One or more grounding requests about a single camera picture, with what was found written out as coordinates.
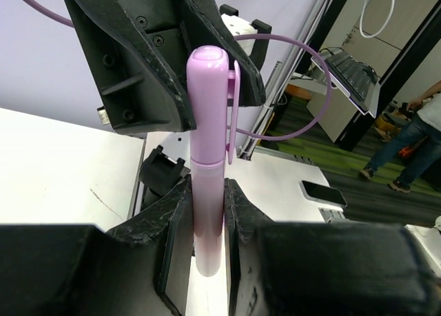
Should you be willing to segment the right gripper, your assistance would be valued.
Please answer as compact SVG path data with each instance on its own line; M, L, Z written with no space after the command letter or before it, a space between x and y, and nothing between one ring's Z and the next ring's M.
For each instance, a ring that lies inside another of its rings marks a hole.
M64 1L118 134L195 129L185 66L204 45L238 62L241 107L266 100L258 68L224 24L215 0Z

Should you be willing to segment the purple highlighter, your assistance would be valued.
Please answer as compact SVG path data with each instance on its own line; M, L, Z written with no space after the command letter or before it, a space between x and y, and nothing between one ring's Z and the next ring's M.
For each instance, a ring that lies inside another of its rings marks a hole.
M189 137L196 267L211 277L221 264L225 165L235 154L239 64L214 45L195 49L187 61L187 93L196 121Z

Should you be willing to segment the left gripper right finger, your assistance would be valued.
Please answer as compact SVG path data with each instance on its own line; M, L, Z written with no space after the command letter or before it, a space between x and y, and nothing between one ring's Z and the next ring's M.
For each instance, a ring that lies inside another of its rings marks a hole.
M225 181L229 315L439 315L437 280L398 225L276 222Z

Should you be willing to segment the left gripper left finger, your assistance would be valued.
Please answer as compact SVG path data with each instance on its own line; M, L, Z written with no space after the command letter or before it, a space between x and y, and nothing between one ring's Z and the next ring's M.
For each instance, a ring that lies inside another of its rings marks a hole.
M184 315L192 186L103 232L85 224L1 227L2 315Z

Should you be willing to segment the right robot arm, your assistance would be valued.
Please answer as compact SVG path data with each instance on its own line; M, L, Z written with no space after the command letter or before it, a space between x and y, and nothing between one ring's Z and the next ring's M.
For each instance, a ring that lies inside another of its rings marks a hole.
M215 0L64 0L113 130L189 136L197 205L223 199L239 107L266 100L271 27L254 21L246 52Z

